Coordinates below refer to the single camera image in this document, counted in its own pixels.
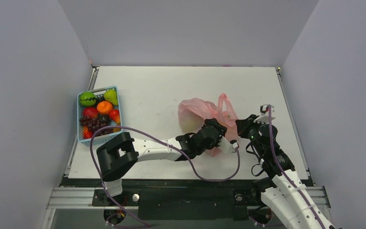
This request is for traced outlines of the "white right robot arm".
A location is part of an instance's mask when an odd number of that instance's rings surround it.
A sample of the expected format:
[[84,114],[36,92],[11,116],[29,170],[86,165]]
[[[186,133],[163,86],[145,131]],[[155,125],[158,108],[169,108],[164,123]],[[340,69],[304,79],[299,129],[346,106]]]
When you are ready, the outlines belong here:
[[269,207],[288,229],[335,228],[310,197],[291,159],[277,143],[277,128],[268,122],[257,122],[257,118],[252,114],[235,122],[238,136],[250,140],[268,175],[250,190],[250,199]]

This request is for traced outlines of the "pink plastic bag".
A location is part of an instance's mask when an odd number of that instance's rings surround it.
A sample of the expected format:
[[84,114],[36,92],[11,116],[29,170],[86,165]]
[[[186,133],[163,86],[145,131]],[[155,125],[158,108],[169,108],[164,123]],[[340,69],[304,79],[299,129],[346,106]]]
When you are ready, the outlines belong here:
[[229,141],[239,138],[236,120],[238,116],[228,96],[222,93],[218,103],[200,98],[183,100],[178,105],[179,126],[184,133],[198,131],[206,119],[215,118],[219,124],[227,128],[225,138]]

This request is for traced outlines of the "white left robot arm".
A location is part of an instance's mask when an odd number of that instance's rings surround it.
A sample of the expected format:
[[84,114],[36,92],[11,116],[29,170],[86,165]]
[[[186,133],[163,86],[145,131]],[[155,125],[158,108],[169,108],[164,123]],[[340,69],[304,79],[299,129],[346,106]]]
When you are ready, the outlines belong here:
[[186,133],[166,140],[132,138],[123,132],[98,147],[96,155],[104,198],[111,205],[118,205],[123,199],[122,177],[134,164],[150,160],[190,161],[206,151],[234,153],[237,143],[231,144],[224,136],[226,127],[216,119],[207,119],[196,133]]

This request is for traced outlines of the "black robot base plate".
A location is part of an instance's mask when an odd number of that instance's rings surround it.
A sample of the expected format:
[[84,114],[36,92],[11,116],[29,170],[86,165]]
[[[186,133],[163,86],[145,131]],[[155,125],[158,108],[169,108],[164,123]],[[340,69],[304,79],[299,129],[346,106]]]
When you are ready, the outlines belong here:
[[137,207],[141,220],[248,219],[248,207],[263,206],[261,194],[275,185],[267,178],[206,182],[184,179],[124,179],[110,199],[98,179],[64,177],[62,187],[93,187],[95,207]]

